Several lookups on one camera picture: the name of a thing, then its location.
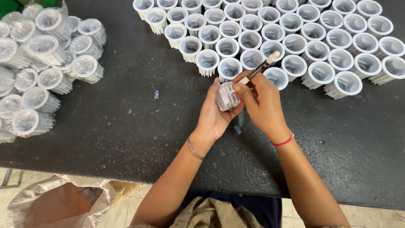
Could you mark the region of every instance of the finger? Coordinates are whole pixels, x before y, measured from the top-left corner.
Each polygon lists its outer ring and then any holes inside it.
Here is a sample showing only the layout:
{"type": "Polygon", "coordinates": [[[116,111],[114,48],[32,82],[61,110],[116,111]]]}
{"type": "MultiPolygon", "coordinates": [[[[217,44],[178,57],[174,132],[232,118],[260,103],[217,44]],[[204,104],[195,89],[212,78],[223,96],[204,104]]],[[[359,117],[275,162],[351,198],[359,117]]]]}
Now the finger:
{"type": "Polygon", "coordinates": [[[238,84],[233,84],[232,88],[233,88],[233,90],[236,91],[236,94],[238,95],[238,97],[243,98],[243,100],[245,101],[245,104],[246,104],[246,108],[250,109],[250,108],[258,107],[257,101],[254,98],[252,91],[250,90],[250,88],[247,85],[238,83],[238,84]]]}

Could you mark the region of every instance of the tiled floor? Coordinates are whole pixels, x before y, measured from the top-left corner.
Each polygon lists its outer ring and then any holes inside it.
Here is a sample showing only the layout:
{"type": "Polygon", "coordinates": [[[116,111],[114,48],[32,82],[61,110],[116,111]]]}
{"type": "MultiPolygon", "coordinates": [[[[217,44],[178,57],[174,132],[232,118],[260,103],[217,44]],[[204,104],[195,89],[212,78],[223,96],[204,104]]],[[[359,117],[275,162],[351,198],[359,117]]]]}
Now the tiled floor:
{"type": "MultiPolygon", "coordinates": [[[[0,182],[6,169],[0,168],[0,182]]],[[[13,170],[9,185],[18,183],[20,188],[0,190],[0,228],[6,228],[5,211],[7,204],[25,187],[53,176],[50,173],[13,170]]],[[[152,185],[144,185],[120,205],[111,209],[97,228],[128,227],[136,209],[152,185]]],[[[376,209],[361,206],[340,205],[352,227],[359,228],[405,228],[405,211],[376,209]]],[[[290,199],[283,199],[283,228],[304,228],[304,223],[295,211],[290,199]]]]}

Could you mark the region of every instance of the green object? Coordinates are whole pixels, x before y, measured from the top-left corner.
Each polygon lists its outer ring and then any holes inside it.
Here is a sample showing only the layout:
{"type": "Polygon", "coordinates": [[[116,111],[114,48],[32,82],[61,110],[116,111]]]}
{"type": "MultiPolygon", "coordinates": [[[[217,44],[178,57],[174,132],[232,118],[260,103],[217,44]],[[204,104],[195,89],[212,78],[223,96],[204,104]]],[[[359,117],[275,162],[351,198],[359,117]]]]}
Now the green object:
{"type": "Polygon", "coordinates": [[[17,11],[21,4],[16,0],[1,0],[0,18],[9,12],[17,11]]]}

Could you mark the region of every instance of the plastic wrap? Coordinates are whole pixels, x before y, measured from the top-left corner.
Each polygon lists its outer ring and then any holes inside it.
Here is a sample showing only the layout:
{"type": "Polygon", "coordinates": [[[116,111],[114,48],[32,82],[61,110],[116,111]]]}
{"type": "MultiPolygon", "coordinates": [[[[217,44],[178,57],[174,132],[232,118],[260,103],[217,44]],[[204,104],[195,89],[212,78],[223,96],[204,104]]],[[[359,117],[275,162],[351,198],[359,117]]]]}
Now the plastic wrap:
{"type": "Polygon", "coordinates": [[[37,15],[44,10],[40,4],[27,4],[23,10],[22,17],[27,20],[35,21],[37,15]]]}
{"type": "Polygon", "coordinates": [[[20,46],[10,38],[0,39],[0,65],[24,69],[30,66],[32,59],[26,56],[20,46]]]}
{"type": "Polygon", "coordinates": [[[10,23],[10,37],[17,42],[25,42],[30,38],[42,35],[36,28],[35,23],[30,20],[17,20],[10,23]]]}
{"type": "Polygon", "coordinates": [[[10,25],[7,22],[0,22],[0,39],[8,37],[10,30],[10,25]]]}
{"type": "Polygon", "coordinates": [[[59,41],[49,35],[41,35],[30,39],[25,44],[26,52],[47,65],[61,65],[67,56],[59,45],[59,41]]]}
{"type": "Polygon", "coordinates": [[[87,35],[81,35],[72,40],[69,50],[78,56],[90,55],[99,60],[103,49],[93,43],[93,39],[87,35]]]}
{"type": "Polygon", "coordinates": [[[0,101],[0,118],[11,119],[15,112],[23,109],[21,96],[12,94],[5,96],[0,101]]]}
{"type": "Polygon", "coordinates": [[[15,76],[14,87],[22,92],[27,91],[36,85],[37,79],[38,73],[34,69],[26,68],[15,76]]]}
{"type": "Polygon", "coordinates": [[[10,70],[0,67],[0,92],[8,90],[13,82],[14,74],[10,70]]]}
{"type": "Polygon", "coordinates": [[[56,37],[59,41],[69,39],[73,31],[71,24],[68,23],[68,17],[51,8],[40,12],[35,24],[42,32],[56,37]]]}
{"type": "Polygon", "coordinates": [[[107,42],[107,33],[103,24],[97,19],[86,19],[79,23],[77,30],[82,35],[91,36],[93,42],[102,47],[107,42]]]}
{"type": "Polygon", "coordinates": [[[11,23],[12,21],[16,21],[21,18],[21,13],[18,11],[14,11],[11,13],[6,14],[1,20],[7,23],[11,23]]]}
{"type": "Polygon", "coordinates": [[[67,60],[65,62],[62,63],[62,65],[53,65],[52,67],[62,71],[63,73],[68,73],[72,71],[72,63],[73,61],[76,59],[76,54],[65,50],[66,56],[68,57],[67,60]]]}
{"type": "Polygon", "coordinates": [[[55,122],[55,119],[49,114],[25,108],[14,114],[9,131],[22,138],[28,138],[49,132],[55,122]]]}
{"type": "Polygon", "coordinates": [[[93,84],[103,78],[104,68],[93,56],[84,55],[73,61],[72,73],[75,78],[93,84]]]}
{"type": "Polygon", "coordinates": [[[72,82],[63,72],[54,68],[42,71],[38,76],[38,86],[57,94],[68,94],[72,91],[72,82]]]}
{"type": "Polygon", "coordinates": [[[60,108],[60,100],[46,89],[33,87],[22,96],[23,107],[44,113],[54,113],[60,108]]]}
{"type": "Polygon", "coordinates": [[[16,138],[16,135],[7,130],[4,120],[0,119],[0,143],[13,142],[16,138]]]}
{"type": "Polygon", "coordinates": [[[76,16],[69,16],[68,17],[68,22],[70,23],[70,25],[72,26],[73,30],[72,30],[72,37],[78,37],[80,36],[80,33],[77,31],[77,26],[79,25],[79,23],[82,20],[76,16]]]}

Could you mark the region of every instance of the plastic-wrapped housing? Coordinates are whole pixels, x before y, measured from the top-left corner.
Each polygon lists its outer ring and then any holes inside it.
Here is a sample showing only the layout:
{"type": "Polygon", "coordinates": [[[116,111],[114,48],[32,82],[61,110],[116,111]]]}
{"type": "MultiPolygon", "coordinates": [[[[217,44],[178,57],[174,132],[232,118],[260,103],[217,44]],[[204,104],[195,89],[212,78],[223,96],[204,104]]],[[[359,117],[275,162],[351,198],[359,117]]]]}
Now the plastic-wrapped housing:
{"type": "Polygon", "coordinates": [[[14,114],[9,130],[17,136],[28,138],[49,132],[55,122],[55,119],[49,114],[25,108],[14,114]]]}
{"type": "Polygon", "coordinates": [[[73,61],[72,73],[75,78],[93,84],[103,78],[104,68],[93,56],[84,55],[73,61]]]}
{"type": "Polygon", "coordinates": [[[87,35],[81,35],[72,40],[69,50],[78,56],[90,55],[99,60],[103,49],[94,44],[93,39],[87,35]]]}
{"type": "Polygon", "coordinates": [[[23,96],[23,107],[44,113],[54,113],[60,108],[60,100],[46,89],[38,86],[27,90],[23,96]]]}
{"type": "Polygon", "coordinates": [[[97,19],[86,19],[79,23],[77,30],[80,34],[91,36],[93,42],[102,47],[107,42],[107,33],[104,25],[97,19]]]}
{"type": "Polygon", "coordinates": [[[0,65],[15,69],[30,66],[32,60],[26,56],[20,46],[10,38],[0,39],[0,65]]]}
{"type": "Polygon", "coordinates": [[[72,91],[72,81],[62,71],[49,68],[38,76],[38,86],[57,94],[68,94],[72,91]]]}

